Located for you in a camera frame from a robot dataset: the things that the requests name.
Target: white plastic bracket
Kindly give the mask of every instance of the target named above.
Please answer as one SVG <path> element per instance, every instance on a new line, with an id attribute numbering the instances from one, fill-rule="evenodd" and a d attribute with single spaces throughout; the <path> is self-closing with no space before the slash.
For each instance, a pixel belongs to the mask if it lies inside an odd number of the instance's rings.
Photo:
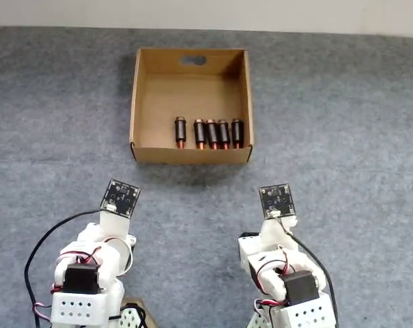
<path id="1" fill-rule="evenodd" d="M 51 322 L 67 325 L 102 326 L 108 322 L 107 295 L 53 294 Z"/>
<path id="2" fill-rule="evenodd" d="M 121 316 L 118 322 L 119 328 L 138 328 L 141 324 L 141 318 L 135 309 L 125 309 L 121 312 Z"/>
<path id="3" fill-rule="evenodd" d="M 274 326 L 280 328 L 334 328 L 336 323 L 332 303 L 326 293 L 312 301 L 273 308 L 272 317 Z"/>
<path id="4" fill-rule="evenodd" d="M 272 325 L 264 316 L 259 316 L 258 313 L 253 312 L 252 319 L 248 323 L 247 328 L 272 328 Z"/>

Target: gray carpet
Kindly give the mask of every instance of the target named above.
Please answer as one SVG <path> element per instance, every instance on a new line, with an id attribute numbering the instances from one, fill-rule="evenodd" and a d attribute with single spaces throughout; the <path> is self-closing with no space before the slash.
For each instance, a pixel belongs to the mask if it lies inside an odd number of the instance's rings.
<path id="1" fill-rule="evenodd" d="M 248 165 L 133 161 L 140 46 L 249 50 Z M 33 326 L 27 256 L 55 222 L 97 207 L 111 177 L 143 189 L 124 283 L 160 327 L 245 327 L 257 292 L 236 237 L 261 226 L 257 187 L 289 182 L 295 232 L 330 269 L 341 328 L 413 328 L 413 39 L 0 28 L 0 327 Z M 50 301 L 58 251 L 92 219 L 56 231 L 35 258 L 39 300 Z"/>

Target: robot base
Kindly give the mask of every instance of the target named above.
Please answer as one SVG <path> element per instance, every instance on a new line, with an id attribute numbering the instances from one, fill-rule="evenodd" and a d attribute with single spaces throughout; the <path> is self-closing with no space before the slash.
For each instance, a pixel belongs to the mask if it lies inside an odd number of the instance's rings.
<path id="1" fill-rule="evenodd" d="M 272 325 L 263 316 L 259 317 L 258 313 L 255 312 L 247 328 L 272 328 Z"/>
<path id="2" fill-rule="evenodd" d="M 288 307 L 274 307 L 273 326 L 263 316 L 254 313 L 247 328 L 334 328 L 335 316 L 328 294 L 320 298 Z"/>

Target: box handle hole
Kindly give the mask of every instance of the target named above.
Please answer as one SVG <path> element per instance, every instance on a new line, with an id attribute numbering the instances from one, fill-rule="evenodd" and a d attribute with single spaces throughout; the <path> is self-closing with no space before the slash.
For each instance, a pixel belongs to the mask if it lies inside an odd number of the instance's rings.
<path id="1" fill-rule="evenodd" d="M 206 64 L 205 56 L 183 56 L 180 59 L 181 65 L 194 65 L 194 66 L 203 66 Z"/>

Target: white wall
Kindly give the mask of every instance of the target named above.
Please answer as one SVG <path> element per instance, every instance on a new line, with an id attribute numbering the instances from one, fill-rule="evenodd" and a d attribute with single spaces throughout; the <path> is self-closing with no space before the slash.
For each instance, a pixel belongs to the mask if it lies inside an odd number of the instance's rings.
<path id="1" fill-rule="evenodd" d="M 413 36 L 413 0 L 0 0 L 0 25 Z"/>

